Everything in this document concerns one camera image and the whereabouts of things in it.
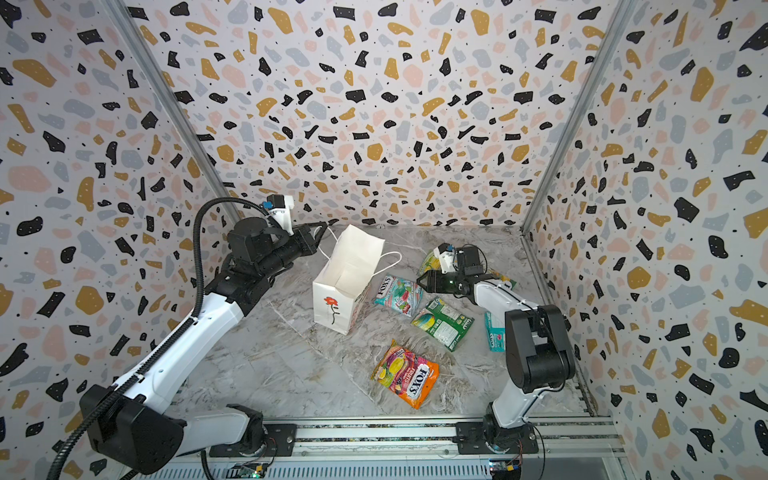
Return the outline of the green Fox's candy bag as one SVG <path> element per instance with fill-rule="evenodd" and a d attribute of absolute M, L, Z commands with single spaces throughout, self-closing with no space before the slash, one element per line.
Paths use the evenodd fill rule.
<path fill-rule="evenodd" d="M 472 317 L 460 312 L 442 298 L 435 297 L 415 316 L 411 324 L 449 351 L 455 352 L 474 322 Z"/>
<path fill-rule="evenodd" d="M 512 291 L 517 285 L 516 281 L 496 270 L 492 270 L 491 275 L 494 280 L 498 280 L 506 289 L 510 291 Z"/>
<path fill-rule="evenodd" d="M 439 263 L 433 255 L 433 250 L 429 252 L 427 256 L 424 258 L 424 260 L 422 261 L 422 264 L 418 270 L 418 274 L 417 274 L 418 277 L 421 277 L 425 272 L 431 271 L 431 270 L 436 270 L 441 272 Z"/>

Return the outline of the white paper bag red flower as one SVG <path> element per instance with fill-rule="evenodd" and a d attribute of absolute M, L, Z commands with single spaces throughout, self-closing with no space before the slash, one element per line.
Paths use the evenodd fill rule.
<path fill-rule="evenodd" d="M 313 320 L 347 335 L 360 315 L 376 276 L 402 261 L 399 251 L 384 251 L 385 240 L 347 226 L 312 283 Z"/>

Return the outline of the pink teal Fox's candy bag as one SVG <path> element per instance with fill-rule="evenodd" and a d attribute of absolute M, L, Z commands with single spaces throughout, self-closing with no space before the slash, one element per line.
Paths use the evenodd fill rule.
<path fill-rule="evenodd" d="M 412 318 L 419 310 L 422 297 L 423 289 L 415 281 L 385 275 L 373 302 Z"/>

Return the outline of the orange snack pack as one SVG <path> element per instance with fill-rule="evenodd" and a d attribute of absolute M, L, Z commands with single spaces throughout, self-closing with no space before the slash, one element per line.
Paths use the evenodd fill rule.
<path fill-rule="evenodd" d="M 393 340 L 370 378 L 418 410 L 436 384 L 439 374 L 437 363 Z"/>

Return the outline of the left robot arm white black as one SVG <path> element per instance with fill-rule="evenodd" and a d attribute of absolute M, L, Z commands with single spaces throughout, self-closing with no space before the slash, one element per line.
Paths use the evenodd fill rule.
<path fill-rule="evenodd" d="M 263 415 L 249 407 L 230 403 L 186 419 L 166 412 L 196 366 L 256 307 L 275 278 L 317 252 L 327 228 L 315 222 L 285 231 L 258 217 L 237 222 L 228 234 L 230 252 L 192 312 L 112 386 L 94 385 L 81 398 L 91 448 L 144 475 L 213 446 L 231 445 L 243 456 L 269 448 Z"/>

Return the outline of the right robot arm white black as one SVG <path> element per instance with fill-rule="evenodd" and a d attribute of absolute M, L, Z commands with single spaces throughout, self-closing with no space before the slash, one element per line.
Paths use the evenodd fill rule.
<path fill-rule="evenodd" d="M 504 452 L 530 436 L 528 417 L 548 394 L 564 389 L 576 370 L 563 313 L 538 305 L 514 291 L 514 282 L 492 271 L 472 244 L 442 243 L 425 259 L 417 283 L 424 291 L 468 299 L 501 329 L 508 372 L 501 394 L 483 418 L 483 438 Z"/>

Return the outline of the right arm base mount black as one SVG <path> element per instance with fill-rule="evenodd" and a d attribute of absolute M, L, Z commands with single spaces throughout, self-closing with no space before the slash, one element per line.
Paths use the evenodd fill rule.
<path fill-rule="evenodd" d="M 452 442 L 457 445 L 461 455 L 518 455 L 539 452 L 537 434 L 532 425 L 501 428 L 488 419 L 456 423 Z"/>

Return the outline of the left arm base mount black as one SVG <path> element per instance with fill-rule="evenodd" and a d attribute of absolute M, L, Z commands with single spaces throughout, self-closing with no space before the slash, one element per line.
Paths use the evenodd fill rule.
<path fill-rule="evenodd" d="M 254 433 L 247 433 L 241 441 L 212 446 L 208 454 L 213 458 L 272 459 L 290 457 L 293 453 L 298 426 L 292 423 L 267 423 Z"/>

